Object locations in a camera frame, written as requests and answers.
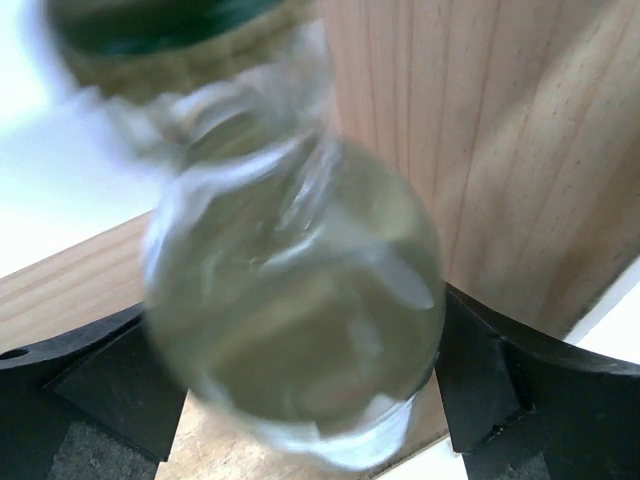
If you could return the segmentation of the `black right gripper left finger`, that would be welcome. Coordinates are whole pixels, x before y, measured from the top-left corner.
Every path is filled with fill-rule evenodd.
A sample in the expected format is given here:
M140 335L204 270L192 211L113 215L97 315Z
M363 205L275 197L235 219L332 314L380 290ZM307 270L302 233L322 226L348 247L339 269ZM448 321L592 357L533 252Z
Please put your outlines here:
M140 305L1 355L4 479L152 479L186 393Z

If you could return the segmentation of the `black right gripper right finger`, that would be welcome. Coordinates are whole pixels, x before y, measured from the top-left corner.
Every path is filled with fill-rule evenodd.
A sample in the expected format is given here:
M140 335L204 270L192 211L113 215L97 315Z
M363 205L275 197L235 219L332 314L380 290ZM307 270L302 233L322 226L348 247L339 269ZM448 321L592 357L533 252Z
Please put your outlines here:
M638 478L638 365L567 344L450 286L435 370L469 478Z

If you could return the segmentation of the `clear Chang soda bottle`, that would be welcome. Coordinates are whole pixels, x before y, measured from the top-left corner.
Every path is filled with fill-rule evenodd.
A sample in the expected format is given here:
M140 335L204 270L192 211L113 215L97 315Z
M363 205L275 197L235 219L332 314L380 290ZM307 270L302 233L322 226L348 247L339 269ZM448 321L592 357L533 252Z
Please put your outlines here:
M444 323L434 225L330 125L312 1L48 1L76 84L165 183L147 330L178 380L269 447L362 472L407 443Z

